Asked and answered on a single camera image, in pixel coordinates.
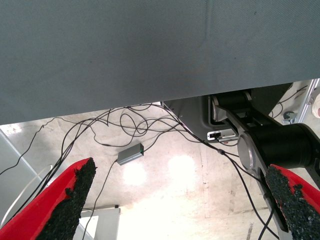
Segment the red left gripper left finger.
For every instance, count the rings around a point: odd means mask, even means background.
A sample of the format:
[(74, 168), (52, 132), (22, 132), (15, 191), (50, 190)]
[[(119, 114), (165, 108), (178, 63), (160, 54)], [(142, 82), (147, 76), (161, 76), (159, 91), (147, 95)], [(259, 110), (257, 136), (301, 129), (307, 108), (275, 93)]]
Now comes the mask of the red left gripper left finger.
[(70, 165), (0, 230), (2, 240), (71, 240), (96, 174), (93, 158)]

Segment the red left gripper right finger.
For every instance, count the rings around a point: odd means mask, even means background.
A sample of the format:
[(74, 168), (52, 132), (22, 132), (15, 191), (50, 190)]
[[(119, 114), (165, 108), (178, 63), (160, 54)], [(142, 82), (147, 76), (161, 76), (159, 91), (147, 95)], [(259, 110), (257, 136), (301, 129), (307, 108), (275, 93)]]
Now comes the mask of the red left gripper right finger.
[(289, 169), (271, 164), (265, 175), (294, 240), (320, 238), (320, 191)]

